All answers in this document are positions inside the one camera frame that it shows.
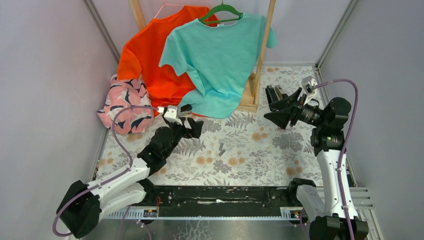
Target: wall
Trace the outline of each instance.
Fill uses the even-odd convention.
[[[55,212],[89,179],[117,65],[82,0],[1,1],[0,32],[0,239],[59,239]]]
[[[128,0],[93,0],[119,52],[139,30]],[[161,8],[160,0],[140,0],[148,23]],[[210,8],[220,0],[166,0],[168,4],[203,5]],[[225,0],[239,12],[267,15],[269,0]],[[341,19],[349,0],[277,0],[271,27],[279,44],[265,54],[268,64],[316,63]],[[180,10],[165,6],[157,16],[164,18]]]
[[[359,107],[347,146],[386,240],[422,239],[424,1],[360,1],[322,67]],[[336,83],[331,97],[353,102]]]

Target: wooden pole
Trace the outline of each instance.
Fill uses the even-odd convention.
[[[135,21],[137,22],[138,29],[141,31],[146,27],[145,15],[143,14],[142,6],[139,0],[129,0],[132,13],[134,14]]]
[[[261,80],[261,68],[264,61],[265,49],[267,48],[268,36],[270,35],[271,21],[273,20],[274,7],[276,0],[269,0],[268,15],[266,16],[265,32],[263,33],[262,46],[260,48],[259,60],[257,61],[256,74],[254,76],[253,87],[251,88],[252,97],[256,96],[257,89]]]

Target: floral tablecloth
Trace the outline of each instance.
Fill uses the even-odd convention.
[[[298,122],[286,130],[264,118],[268,108],[265,87],[280,85],[287,94],[313,76],[311,66],[263,67],[257,113],[235,111],[230,118],[196,117],[204,121],[200,139],[182,139],[167,164],[149,177],[155,185],[287,186],[294,177],[312,179],[322,186],[322,175],[309,141],[310,125]],[[146,133],[119,135],[122,144],[136,157],[158,127],[156,117]],[[97,178],[128,164],[128,157],[109,131]]]

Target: turquoise t-shirt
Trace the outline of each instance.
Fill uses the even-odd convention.
[[[261,52],[266,20],[243,13],[231,25],[210,27],[195,19],[175,28],[166,39],[159,67],[171,65],[178,76],[187,72],[196,86],[179,105],[190,104],[193,113],[208,117],[230,117]],[[276,45],[271,29],[266,46]]]

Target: t-shirt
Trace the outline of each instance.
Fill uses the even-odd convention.
[[[176,75],[172,67],[159,67],[165,40],[173,29],[209,12],[206,6],[184,6],[179,12],[162,19],[152,19],[122,50],[118,80],[138,79],[146,84],[153,107],[178,105],[186,93],[195,89],[187,74]],[[209,21],[218,20],[211,16]]]
[[[174,29],[159,66],[171,65],[178,76],[188,73],[196,86],[180,106],[191,104],[194,113],[208,117],[230,117],[261,52],[266,20],[243,13],[231,25],[210,27],[195,19]],[[267,47],[275,45],[277,38],[270,29]]]

